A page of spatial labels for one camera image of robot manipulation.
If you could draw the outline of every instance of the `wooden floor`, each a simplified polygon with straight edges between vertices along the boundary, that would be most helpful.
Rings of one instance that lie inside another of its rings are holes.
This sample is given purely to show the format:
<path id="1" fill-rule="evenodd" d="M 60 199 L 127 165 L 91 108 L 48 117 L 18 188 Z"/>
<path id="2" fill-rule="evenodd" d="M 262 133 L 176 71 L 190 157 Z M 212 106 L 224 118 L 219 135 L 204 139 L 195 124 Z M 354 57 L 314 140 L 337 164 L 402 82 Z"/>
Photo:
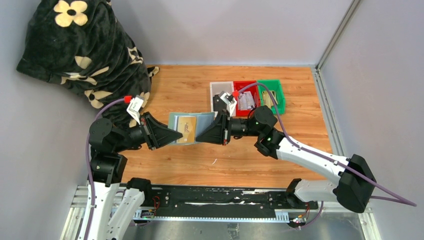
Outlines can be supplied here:
<path id="1" fill-rule="evenodd" d="M 168 124 L 170 112 L 210 112 L 209 82 L 259 79 L 281 80 L 286 97 L 282 119 L 288 134 L 330 152 L 308 67 L 161 66 L 153 78 L 146 111 Z M 296 164 L 262 156 L 254 147 L 255 141 L 255 137 L 244 137 L 231 139 L 227 146 L 200 143 L 165 146 L 155 151 L 143 146 L 137 151 L 126 151 L 123 154 L 128 163 L 122 181 L 139 177 L 154 184 L 286 188 L 294 178 L 324 179 Z"/>

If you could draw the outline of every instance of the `gray wall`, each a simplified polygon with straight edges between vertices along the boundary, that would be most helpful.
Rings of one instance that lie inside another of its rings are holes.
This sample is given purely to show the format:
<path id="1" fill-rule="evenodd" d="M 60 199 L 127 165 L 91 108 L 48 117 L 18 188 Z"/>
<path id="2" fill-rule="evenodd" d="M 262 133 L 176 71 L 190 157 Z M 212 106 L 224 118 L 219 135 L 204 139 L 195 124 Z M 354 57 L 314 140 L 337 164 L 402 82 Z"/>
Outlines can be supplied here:
<path id="1" fill-rule="evenodd" d="M 351 0 L 113 0 L 150 64 L 316 64 Z"/>
<path id="2" fill-rule="evenodd" d="M 371 202 L 384 240 L 424 239 L 423 11 L 422 0 L 364 0 L 322 71 L 348 154 L 418 204 Z"/>
<path id="3" fill-rule="evenodd" d="M 95 116 L 86 99 L 15 71 L 38 0 L 0 7 L 0 233 L 4 240 L 57 240 Z"/>

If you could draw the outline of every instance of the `green plastic bin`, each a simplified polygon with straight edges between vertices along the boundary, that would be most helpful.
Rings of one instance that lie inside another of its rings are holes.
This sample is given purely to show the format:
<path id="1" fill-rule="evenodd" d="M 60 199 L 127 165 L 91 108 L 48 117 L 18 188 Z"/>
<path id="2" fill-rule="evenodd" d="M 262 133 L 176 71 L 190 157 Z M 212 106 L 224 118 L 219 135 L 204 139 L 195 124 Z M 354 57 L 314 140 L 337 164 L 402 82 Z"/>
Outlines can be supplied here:
<path id="1" fill-rule="evenodd" d="M 286 98 L 284 97 L 283 88 L 281 87 L 281 82 L 279 79 L 269 79 L 269 80 L 258 80 L 258 83 L 264 84 L 270 91 L 275 91 L 275 95 L 277 97 L 277 108 L 279 114 L 283 114 L 286 111 Z M 265 88 L 262 86 L 257 86 L 259 90 L 260 101 L 263 103 L 264 99 L 262 97 L 262 91 L 265 91 Z M 274 106 L 271 107 L 271 110 L 274 114 L 276 113 L 276 109 Z"/>

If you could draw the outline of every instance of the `red connector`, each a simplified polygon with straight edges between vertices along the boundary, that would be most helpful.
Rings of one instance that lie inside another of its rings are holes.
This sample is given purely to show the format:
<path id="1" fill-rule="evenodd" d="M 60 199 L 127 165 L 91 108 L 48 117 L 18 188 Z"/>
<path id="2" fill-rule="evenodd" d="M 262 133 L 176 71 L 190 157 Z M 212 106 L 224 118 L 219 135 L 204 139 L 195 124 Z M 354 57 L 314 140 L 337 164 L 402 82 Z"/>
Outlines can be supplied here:
<path id="1" fill-rule="evenodd" d="M 232 96 L 233 96 L 235 99 L 237 99 L 237 97 L 239 96 L 239 91 L 238 91 L 238 90 L 233 91 L 233 92 L 232 92 Z"/>
<path id="2" fill-rule="evenodd" d="M 123 97 L 123 102 L 126 104 L 131 103 L 131 100 L 133 99 L 133 96 L 124 96 Z"/>

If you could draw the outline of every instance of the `gold card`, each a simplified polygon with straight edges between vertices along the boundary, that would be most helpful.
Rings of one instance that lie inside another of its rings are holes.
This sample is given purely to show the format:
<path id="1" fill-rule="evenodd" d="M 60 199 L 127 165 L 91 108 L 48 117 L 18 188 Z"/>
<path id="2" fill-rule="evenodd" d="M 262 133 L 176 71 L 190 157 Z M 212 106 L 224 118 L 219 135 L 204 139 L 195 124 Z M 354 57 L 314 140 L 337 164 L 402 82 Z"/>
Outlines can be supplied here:
<path id="1" fill-rule="evenodd" d="M 176 141 L 177 144 L 193 144 L 196 137 L 195 116 L 179 116 L 177 120 L 177 132 L 182 133 L 182 137 Z"/>
<path id="2" fill-rule="evenodd" d="M 270 92 L 272 96 L 274 97 L 275 102 L 278 104 L 276 92 L 273 90 L 271 90 Z M 263 105 L 268 106 L 268 108 L 271 109 L 271 107 L 273 106 L 273 101 L 271 101 L 271 97 L 267 91 L 262 91 L 262 100 L 263 100 Z"/>

